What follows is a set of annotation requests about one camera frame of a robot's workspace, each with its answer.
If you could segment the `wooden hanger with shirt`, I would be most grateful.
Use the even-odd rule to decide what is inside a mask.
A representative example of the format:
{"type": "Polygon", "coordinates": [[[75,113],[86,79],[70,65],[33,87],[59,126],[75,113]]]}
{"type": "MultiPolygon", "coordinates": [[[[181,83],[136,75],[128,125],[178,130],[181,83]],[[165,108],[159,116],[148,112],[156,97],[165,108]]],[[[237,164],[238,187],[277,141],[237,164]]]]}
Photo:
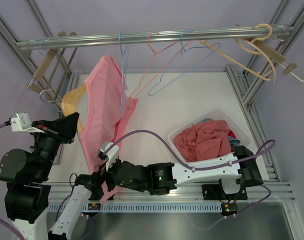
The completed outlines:
{"type": "Polygon", "coordinates": [[[61,100],[61,111],[64,117],[73,113],[79,113],[77,133],[85,126],[88,117],[88,91],[85,83],[66,93],[61,100]]]}

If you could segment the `light pink t shirt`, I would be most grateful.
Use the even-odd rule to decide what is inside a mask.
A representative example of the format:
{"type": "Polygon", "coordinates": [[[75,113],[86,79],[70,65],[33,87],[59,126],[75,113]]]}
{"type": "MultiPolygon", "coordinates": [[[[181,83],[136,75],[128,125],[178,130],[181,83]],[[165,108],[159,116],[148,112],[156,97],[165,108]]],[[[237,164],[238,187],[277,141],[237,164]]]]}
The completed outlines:
{"type": "Polygon", "coordinates": [[[88,94],[88,112],[85,124],[78,133],[90,173],[103,164],[98,157],[105,142],[113,142],[124,135],[138,99],[124,96],[121,104],[121,69],[113,57],[105,55],[84,81],[88,94]]]}

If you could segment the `salmon pink t shirt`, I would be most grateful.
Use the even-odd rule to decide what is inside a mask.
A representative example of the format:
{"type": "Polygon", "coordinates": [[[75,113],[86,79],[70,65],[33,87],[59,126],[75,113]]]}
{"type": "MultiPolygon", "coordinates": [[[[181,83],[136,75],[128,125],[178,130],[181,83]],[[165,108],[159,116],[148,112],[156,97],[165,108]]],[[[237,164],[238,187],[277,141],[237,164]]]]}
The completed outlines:
{"type": "Polygon", "coordinates": [[[186,162],[198,162],[231,153],[228,134],[229,127],[224,120],[212,120],[182,130],[173,143],[186,162]]]}

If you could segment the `pink wire hanger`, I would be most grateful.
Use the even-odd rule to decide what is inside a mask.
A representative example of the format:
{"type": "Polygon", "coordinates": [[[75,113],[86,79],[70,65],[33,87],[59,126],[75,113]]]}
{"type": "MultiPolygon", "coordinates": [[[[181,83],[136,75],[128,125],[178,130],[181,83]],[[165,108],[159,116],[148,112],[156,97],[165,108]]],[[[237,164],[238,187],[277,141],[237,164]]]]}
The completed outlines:
{"type": "Polygon", "coordinates": [[[135,98],[135,99],[136,99],[136,98],[143,92],[143,90],[145,90],[145,89],[154,81],[154,79],[161,73],[161,71],[164,70],[166,67],[169,66],[169,63],[170,63],[175,57],[177,57],[178,54],[179,54],[179,52],[180,52],[180,51],[176,52],[176,53],[172,56],[172,58],[171,58],[170,60],[168,60],[168,61],[163,65],[163,67],[162,67],[158,72],[156,72],[156,73],[153,75],[153,77],[152,77],[148,82],[146,82],[144,85],[142,85],[143,82],[145,81],[146,75],[148,74],[149,70],[151,69],[152,64],[153,64],[154,61],[156,60],[157,56],[158,56],[159,54],[163,53],[164,51],[166,51],[167,49],[170,49],[172,46],[175,46],[175,45],[178,44],[178,41],[175,41],[175,42],[173,42],[173,43],[167,45],[166,47],[164,47],[164,48],[162,48],[162,49],[160,49],[160,50],[155,50],[155,49],[153,48],[153,46],[152,46],[150,40],[151,40],[151,37],[155,37],[155,36],[158,36],[158,35],[160,35],[160,32],[158,32],[158,31],[152,31],[152,32],[148,35],[148,37],[147,37],[147,45],[148,45],[148,47],[150,48],[150,50],[152,51],[153,57],[152,57],[152,59],[150,60],[150,62],[149,62],[149,64],[148,64],[147,68],[145,69],[145,71],[144,71],[144,73],[143,73],[143,75],[142,75],[142,77],[141,77],[141,79],[140,79],[140,81],[139,81],[137,87],[136,87],[136,88],[133,90],[133,92],[131,93],[131,95],[130,95],[131,98],[135,98]]]}

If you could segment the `magenta t shirt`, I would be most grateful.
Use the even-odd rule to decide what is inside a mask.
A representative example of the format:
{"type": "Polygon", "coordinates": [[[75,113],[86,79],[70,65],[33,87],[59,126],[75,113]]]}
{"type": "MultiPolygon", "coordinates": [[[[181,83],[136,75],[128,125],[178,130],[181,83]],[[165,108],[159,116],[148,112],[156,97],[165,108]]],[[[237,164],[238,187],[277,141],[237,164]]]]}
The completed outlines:
{"type": "Polygon", "coordinates": [[[229,134],[228,134],[229,137],[232,137],[234,139],[237,139],[236,135],[234,134],[234,132],[230,129],[229,130],[229,134]]]}

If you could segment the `light blue wire hanger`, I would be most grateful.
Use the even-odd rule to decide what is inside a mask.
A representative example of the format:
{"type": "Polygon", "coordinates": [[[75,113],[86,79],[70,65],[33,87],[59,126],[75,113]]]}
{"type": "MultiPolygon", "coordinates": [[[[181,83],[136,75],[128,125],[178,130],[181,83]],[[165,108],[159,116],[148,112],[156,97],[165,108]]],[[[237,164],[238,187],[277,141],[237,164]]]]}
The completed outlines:
{"type": "Polygon", "coordinates": [[[220,42],[215,42],[211,46],[205,46],[202,43],[193,43],[192,45],[189,45],[189,43],[183,43],[183,37],[191,33],[193,33],[193,30],[186,30],[180,35],[179,43],[181,45],[181,49],[179,51],[179,54],[169,62],[168,66],[165,67],[161,73],[159,79],[151,87],[148,92],[148,95],[150,97],[158,94],[160,91],[169,87],[185,74],[199,67],[205,60],[207,60],[215,53],[212,48],[218,50],[221,47],[220,42]],[[164,81],[165,75],[169,74],[171,70],[174,70],[174,67],[178,67],[179,64],[183,64],[183,61],[186,61],[187,66],[182,66],[183,68],[181,70],[178,70],[179,75],[171,78],[170,80],[164,81]]]}

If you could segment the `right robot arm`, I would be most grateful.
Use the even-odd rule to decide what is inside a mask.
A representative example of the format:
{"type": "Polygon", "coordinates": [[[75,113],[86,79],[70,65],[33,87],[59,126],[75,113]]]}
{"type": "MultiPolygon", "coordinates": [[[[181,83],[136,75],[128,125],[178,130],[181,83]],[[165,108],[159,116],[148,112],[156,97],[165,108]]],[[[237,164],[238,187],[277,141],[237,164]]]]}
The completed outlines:
{"type": "Polygon", "coordinates": [[[167,195],[194,182],[218,182],[218,193],[228,199],[242,188],[263,184],[256,157],[244,146],[238,146],[235,152],[214,158],[186,163],[156,163],[147,166],[134,165],[121,161],[118,151],[107,155],[107,161],[100,167],[100,176],[108,188],[125,187],[137,192],[149,192],[151,195],[167,195]]]}

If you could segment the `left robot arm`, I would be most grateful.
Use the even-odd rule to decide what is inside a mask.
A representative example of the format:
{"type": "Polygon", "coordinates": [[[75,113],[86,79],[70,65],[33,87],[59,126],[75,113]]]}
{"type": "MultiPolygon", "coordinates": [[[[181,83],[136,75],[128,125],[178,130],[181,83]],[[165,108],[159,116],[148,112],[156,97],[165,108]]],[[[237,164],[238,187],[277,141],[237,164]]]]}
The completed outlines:
{"type": "Polygon", "coordinates": [[[26,112],[16,113],[5,124],[13,132],[27,132],[34,137],[33,151],[12,149],[0,161],[0,180],[7,184],[5,209],[15,233],[21,240],[69,240],[87,200],[103,195],[99,174],[82,174],[75,180],[71,199],[51,229],[47,228],[48,196],[45,185],[54,159],[62,144],[74,141],[79,113],[53,120],[31,122],[26,112]]]}

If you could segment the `thin wooden hanger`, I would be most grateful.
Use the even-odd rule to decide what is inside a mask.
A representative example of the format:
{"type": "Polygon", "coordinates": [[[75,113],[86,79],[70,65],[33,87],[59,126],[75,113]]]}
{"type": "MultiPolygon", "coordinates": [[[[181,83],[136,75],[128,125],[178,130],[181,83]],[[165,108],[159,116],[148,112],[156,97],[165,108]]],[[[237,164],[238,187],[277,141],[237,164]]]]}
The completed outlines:
{"type": "Polygon", "coordinates": [[[213,44],[209,44],[207,40],[200,40],[200,43],[207,47],[208,49],[212,50],[214,53],[217,53],[218,55],[222,56],[223,58],[227,59],[229,62],[235,64],[236,66],[242,68],[243,70],[246,70],[248,73],[258,77],[259,79],[263,81],[271,81],[271,79],[267,76],[263,76],[260,71],[254,71],[250,69],[249,67],[245,66],[243,63],[241,63],[239,60],[231,57],[230,55],[226,54],[225,52],[219,50],[218,47],[214,47],[213,44]]]}

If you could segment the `curved wooden hanger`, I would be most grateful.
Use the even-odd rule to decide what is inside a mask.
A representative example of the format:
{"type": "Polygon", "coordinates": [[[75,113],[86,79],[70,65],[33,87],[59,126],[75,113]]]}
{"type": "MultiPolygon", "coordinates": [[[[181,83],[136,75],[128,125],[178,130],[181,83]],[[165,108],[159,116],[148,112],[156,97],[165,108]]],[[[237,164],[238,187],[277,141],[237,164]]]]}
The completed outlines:
{"type": "Polygon", "coordinates": [[[258,24],[254,27],[254,29],[255,30],[266,29],[267,34],[264,37],[255,37],[253,39],[237,38],[235,39],[235,42],[244,51],[251,53],[253,55],[263,56],[270,65],[271,70],[269,70],[265,74],[262,74],[260,71],[254,72],[248,67],[246,67],[245,69],[249,73],[255,75],[256,77],[264,81],[271,81],[271,79],[268,78],[268,76],[273,75],[274,77],[273,84],[275,84],[277,78],[276,68],[272,63],[272,57],[269,55],[269,49],[268,49],[269,46],[264,43],[264,40],[267,40],[272,35],[273,29],[269,24],[266,23],[258,24]]]}

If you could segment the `wooden clip hanger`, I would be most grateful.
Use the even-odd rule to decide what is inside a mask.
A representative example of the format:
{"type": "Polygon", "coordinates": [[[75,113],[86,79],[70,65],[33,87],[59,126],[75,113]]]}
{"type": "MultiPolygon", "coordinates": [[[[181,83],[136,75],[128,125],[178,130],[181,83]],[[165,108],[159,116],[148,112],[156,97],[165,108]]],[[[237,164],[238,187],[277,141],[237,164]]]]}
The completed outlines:
{"type": "Polygon", "coordinates": [[[285,56],[274,50],[263,41],[256,40],[253,44],[262,50],[269,58],[284,68],[282,72],[283,75],[287,76],[288,74],[293,74],[293,70],[297,68],[296,63],[290,62],[285,58],[285,56]]]}

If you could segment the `white plastic basket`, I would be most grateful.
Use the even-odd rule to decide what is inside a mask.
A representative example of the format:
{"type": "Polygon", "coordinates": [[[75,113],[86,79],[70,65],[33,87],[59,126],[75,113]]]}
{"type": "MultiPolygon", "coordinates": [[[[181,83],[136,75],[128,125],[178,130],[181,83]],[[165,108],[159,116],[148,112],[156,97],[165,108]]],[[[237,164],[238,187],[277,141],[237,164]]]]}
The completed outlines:
{"type": "Polygon", "coordinates": [[[243,127],[221,108],[209,110],[176,128],[167,142],[184,163],[209,161],[234,152],[240,145],[250,145],[243,127]]]}

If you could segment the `aluminium hanging rail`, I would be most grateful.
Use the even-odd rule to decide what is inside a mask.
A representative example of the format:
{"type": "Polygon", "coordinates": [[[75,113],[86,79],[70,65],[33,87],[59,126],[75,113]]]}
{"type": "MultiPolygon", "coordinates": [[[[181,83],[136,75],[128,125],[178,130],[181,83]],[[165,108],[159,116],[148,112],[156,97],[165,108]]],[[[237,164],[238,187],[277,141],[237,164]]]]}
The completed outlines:
{"type": "Polygon", "coordinates": [[[287,37],[293,32],[290,25],[265,25],[258,27],[230,27],[213,29],[194,29],[160,31],[155,33],[116,33],[106,35],[89,36],[62,36],[40,39],[19,40],[16,46],[21,51],[49,50],[63,48],[79,48],[93,46],[109,46],[120,44],[143,44],[143,43],[163,43],[177,41],[196,41],[196,40],[220,40],[236,38],[265,38],[265,37],[287,37]]]}

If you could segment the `front aluminium rail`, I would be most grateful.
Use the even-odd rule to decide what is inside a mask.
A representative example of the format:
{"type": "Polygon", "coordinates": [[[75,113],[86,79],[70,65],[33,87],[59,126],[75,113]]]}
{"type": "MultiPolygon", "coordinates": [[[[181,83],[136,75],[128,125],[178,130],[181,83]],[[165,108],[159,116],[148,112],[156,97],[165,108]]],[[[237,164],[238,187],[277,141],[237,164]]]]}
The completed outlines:
{"type": "MultiPolygon", "coordinates": [[[[126,203],[183,203],[201,202],[203,200],[202,182],[192,183],[176,190],[170,191],[168,195],[150,195],[148,192],[136,192],[127,188],[120,188],[114,195],[115,202],[126,203]]],[[[295,196],[292,188],[287,182],[268,181],[265,183],[272,194],[267,199],[270,202],[294,202],[295,196]]],[[[62,201],[70,194],[71,187],[66,182],[53,182],[49,195],[50,202],[62,201]]]]}

